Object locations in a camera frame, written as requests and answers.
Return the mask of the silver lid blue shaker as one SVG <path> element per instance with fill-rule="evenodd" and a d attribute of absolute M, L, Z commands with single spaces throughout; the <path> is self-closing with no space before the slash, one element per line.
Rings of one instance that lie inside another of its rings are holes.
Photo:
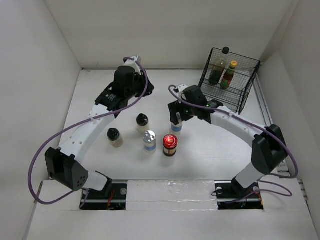
<path fill-rule="evenodd" d="M 183 122 L 181 120 L 178 121 L 178 124 L 171 123 L 170 124 L 170 130 L 173 134 L 180 134 L 183 128 Z"/>

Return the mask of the red lid sauce jar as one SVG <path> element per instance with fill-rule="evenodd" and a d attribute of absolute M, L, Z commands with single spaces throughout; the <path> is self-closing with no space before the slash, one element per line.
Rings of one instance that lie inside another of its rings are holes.
<path fill-rule="evenodd" d="M 172 157 L 176 154 L 178 146 L 178 138 L 173 134 L 164 136 L 163 141 L 163 154 L 167 157 Z"/>

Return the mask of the black cap white spice jar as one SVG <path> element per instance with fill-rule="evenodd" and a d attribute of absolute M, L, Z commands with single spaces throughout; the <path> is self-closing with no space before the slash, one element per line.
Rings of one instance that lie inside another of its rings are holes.
<path fill-rule="evenodd" d="M 150 130 L 149 118 L 147 115 L 140 113 L 136 117 L 137 131 L 140 134 L 144 134 L 146 131 Z"/>

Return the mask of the dark soy sauce bottle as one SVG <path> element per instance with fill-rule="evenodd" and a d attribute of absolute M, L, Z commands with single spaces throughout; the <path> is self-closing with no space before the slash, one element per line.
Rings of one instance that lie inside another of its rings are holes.
<path fill-rule="evenodd" d="M 229 47 L 224 47 L 222 49 L 222 54 L 214 61 L 213 68 L 208 79 L 208 82 L 213 86 L 216 86 L 219 83 L 220 78 L 226 68 L 226 65 L 228 63 L 227 55 L 229 51 Z"/>

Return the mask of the chili sauce bottle yellow cap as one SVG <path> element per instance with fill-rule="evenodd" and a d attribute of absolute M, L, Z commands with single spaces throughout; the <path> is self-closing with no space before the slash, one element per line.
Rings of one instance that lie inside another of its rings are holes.
<path fill-rule="evenodd" d="M 230 65 L 229 65 L 228 69 L 225 71 L 223 78 L 222 78 L 222 81 L 220 83 L 220 87 L 223 90 L 226 90 L 229 88 L 229 86 L 234 78 L 234 73 L 235 73 L 235 69 L 237 68 L 237 66 L 238 66 L 237 61 L 233 60 L 230 62 Z"/>

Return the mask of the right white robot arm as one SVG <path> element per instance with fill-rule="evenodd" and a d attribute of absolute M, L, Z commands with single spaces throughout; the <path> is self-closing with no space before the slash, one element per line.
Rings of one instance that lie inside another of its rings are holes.
<path fill-rule="evenodd" d="M 250 163 L 231 180 L 230 189 L 236 197 L 247 194 L 255 182 L 271 174 L 288 156 L 284 136 L 277 125 L 263 126 L 248 121 L 221 102 L 208 101 L 197 85 L 170 85 L 168 89 L 176 98 L 168 104 L 173 125 L 196 117 L 230 132 L 251 147 Z"/>

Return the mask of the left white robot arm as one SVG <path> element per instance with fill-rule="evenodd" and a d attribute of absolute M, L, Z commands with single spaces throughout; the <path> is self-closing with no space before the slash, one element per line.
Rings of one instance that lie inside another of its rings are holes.
<path fill-rule="evenodd" d="M 86 170 L 82 162 L 100 133 L 129 108 L 129 100 L 149 96 L 153 89 L 139 63 L 128 59 L 118 67 L 113 82 L 95 100 L 86 122 L 57 149 L 50 147 L 45 152 L 49 177 L 74 192 L 89 189 L 98 197 L 107 198 L 112 191 L 112 179 Z"/>

